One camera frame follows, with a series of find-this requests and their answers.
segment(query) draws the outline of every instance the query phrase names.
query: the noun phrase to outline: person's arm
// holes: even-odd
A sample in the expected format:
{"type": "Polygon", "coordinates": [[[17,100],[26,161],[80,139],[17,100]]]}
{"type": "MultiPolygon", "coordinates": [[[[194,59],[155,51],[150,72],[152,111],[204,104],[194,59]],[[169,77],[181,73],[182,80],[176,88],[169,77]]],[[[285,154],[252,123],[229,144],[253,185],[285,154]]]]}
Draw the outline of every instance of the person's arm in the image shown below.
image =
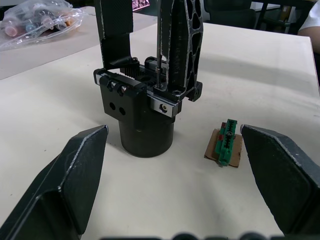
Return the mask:
{"type": "Polygon", "coordinates": [[[317,1],[310,10],[298,35],[310,37],[313,51],[320,54],[320,1],[317,1]]]}
{"type": "Polygon", "coordinates": [[[320,26],[300,29],[298,35],[310,37],[313,51],[320,54],[320,26]]]}

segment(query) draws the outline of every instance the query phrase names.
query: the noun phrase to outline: clear plastic bag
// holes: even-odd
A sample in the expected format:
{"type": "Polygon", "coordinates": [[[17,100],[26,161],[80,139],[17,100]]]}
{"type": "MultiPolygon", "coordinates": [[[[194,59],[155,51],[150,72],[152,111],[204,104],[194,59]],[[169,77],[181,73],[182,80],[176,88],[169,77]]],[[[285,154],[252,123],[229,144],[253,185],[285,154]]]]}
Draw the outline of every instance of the clear plastic bag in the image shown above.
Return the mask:
{"type": "Polygon", "coordinates": [[[4,13],[0,51],[45,43],[81,25],[84,11],[64,0],[28,0],[4,13]]]}

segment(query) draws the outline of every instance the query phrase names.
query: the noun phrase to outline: cardboard piece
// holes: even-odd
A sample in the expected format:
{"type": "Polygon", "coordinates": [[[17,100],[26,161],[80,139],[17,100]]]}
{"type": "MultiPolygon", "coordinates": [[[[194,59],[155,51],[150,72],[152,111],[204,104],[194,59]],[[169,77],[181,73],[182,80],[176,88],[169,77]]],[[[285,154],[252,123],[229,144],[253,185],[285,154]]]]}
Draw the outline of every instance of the cardboard piece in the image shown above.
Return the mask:
{"type": "MultiPolygon", "coordinates": [[[[219,155],[215,152],[215,148],[217,145],[219,133],[220,133],[220,129],[213,130],[208,147],[206,148],[206,151],[204,154],[204,157],[206,159],[213,160],[217,163],[218,163],[219,155]]],[[[236,134],[235,139],[233,141],[232,155],[229,163],[229,166],[231,167],[234,167],[234,168],[239,167],[240,158],[241,158],[242,141],[243,141],[242,136],[236,134]]]]}

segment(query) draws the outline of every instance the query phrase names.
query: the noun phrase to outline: white table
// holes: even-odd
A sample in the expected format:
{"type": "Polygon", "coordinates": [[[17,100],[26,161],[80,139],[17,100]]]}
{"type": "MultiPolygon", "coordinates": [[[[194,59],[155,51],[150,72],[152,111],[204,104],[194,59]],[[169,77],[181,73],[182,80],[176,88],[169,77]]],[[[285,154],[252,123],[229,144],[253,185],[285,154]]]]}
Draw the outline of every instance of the white table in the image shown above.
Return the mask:
{"type": "MultiPolygon", "coordinates": [[[[131,35],[132,56],[156,55],[153,25],[131,35]]],[[[212,130],[238,120],[292,138],[317,164],[320,98],[307,37],[205,24],[201,98],[184,100],[171,148],[154,158],[126,153],[118,122],[104,114],[95,46],[0,81],[0,225],[35,176],[80,131],[108,124],[100,186],[83,240],[103,236],[237,238],[281,231],[243,145],[238,169],[205,159],[212,130]]]]}
{"type": "MultiPolygon", "coordinates": [[[[0,80],[98,45],[95,8],[87,6],[82,9],[88,15],[83,17],[81,26],[64,37],[45,44],[0,51],[0,80]]],[[[134,32],[156,23],[155,16],[133,13],[134,32]]]]}

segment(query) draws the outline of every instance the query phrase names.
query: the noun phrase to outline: white sleeve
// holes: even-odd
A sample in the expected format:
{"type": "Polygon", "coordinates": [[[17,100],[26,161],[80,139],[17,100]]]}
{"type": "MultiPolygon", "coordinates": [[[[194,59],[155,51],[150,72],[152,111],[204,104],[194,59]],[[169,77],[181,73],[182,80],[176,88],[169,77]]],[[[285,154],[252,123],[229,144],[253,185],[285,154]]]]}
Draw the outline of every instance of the white sleeve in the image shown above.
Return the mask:
{"type": "Polygon", "coordinates": [[[320,27],[320,0],[314,4],[300,30],[309,27],[320,27]]]}

